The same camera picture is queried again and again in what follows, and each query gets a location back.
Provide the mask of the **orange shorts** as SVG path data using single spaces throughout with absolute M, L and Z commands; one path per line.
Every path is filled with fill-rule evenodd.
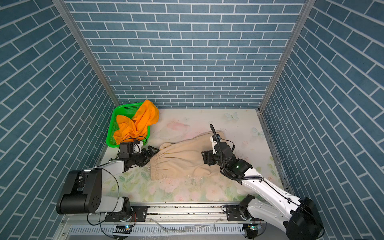
M 150 126 L 159 121 L 159 109 L 149 100 L 145 100 L 132 119 L 118 115 L 119 129 L 114 133 L 117 144 L 132 142 L 135 139 L 145 141 L 150 136 Z

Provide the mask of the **beige shorts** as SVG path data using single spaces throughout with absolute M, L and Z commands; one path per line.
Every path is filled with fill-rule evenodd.
M 153 181 L 184 177 L 210 177 L 220 173 L 218 165 L 204 163 L 202 152 L 212 150 L 213 133 L 203 133 L 178 143 L 164 143 L 160 151 L 150 159 Z

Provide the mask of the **green plastic basket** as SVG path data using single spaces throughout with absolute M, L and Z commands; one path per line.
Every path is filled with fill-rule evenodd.
M 117 116 L 122 115 L 132 119 L 142 104 L 143 103 L 132 103 L 127 105 L 121 105 L 116 107 L 113 110 L 108 133 L 107 133 L 107 138 L 106 138 L 106 144 L 108 145 L 108 147 L 111 147 L 111 148 L 119 147 L 119 144 L 116 143 L 114 138 L 114 133 L 119 129 L 119 126 L 117 123 Z

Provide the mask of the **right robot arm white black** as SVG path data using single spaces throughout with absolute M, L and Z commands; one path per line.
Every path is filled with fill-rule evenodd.
M 309 198 L 300 199 L 264 178 L 250 163 L 238 159 L 226 143 L 213 143 L 203 151 L 206 165 L 218 165 L 221 174 L 252 190 L 262 200 L 247 195 L 237 206 L 245 221 L 261 219 L 286 233 L 290 240 L 316 240 L 325 233 L 316 204 Z

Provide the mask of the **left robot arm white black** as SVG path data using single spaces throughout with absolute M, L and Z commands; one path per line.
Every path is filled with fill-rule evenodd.
M 122 196 L 118 175 L 132 167 L 144 167 L 159 152 L 152 146 L 143 148 L 138 143 L 126 143 L 120 148 L 118 158 L 86 170 L 70 171 L 59 195 L 56 212 L 68 214 L 112 215 L 117 221 L 131 220 L 134 210 L 128 197 Z M 117 185 L 115 197 L 102 194 L 102 184 L 113 180 Z

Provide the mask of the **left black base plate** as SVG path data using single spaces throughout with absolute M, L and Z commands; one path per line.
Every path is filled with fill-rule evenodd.
M 148 206 L 131 206 L 128 212 L 120 211 L 108 213 L 105 222 L 107 223 L 125 223 L 125 222 L 136 222 L 142 223 L 146 221 Z

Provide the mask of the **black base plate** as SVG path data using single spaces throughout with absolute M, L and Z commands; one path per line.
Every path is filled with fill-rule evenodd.
M 240 211 L 239 205 L 223 205 L 222 211 L 226 215 L 228 222 L 263 222 L 264 220 L 253 218 L 253 217 L 243 217 Z
M 108 213 L 105 222 L 107 223 L 125 223 L 125 222 L 136 222 L 142 223 L 146 221 L 148 206 L 131 206 L 128 212 L 120 211 Z

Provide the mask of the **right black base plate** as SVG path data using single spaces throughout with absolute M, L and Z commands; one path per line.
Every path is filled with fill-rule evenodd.
M 264 220 L 253 218 L 253 217 L 243 217 L 240 211 L 239 205 L 223 205 L 222 211 L 226 215 L 228 222 L 263 222 Z

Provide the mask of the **aluminium front rail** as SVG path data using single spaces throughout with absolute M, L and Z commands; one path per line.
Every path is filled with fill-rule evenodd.
M 149 239 L 178 236 L 197 237 L 199 235 L 240 235 L 253 240 L 260 237 L 268 227 L 276 228 L 265 221 L 228 222 L 222 206 L 238 204 L 152 204 L 147 205 L 149 207 L 147 218 L 142 223 L 107 223 L 105 222 L 106 216 L 102 215 L 101 225 L 90 225 L 85 216 L 72 215 L 64 218 L 54 239 L 132 240 L 139 237 Z

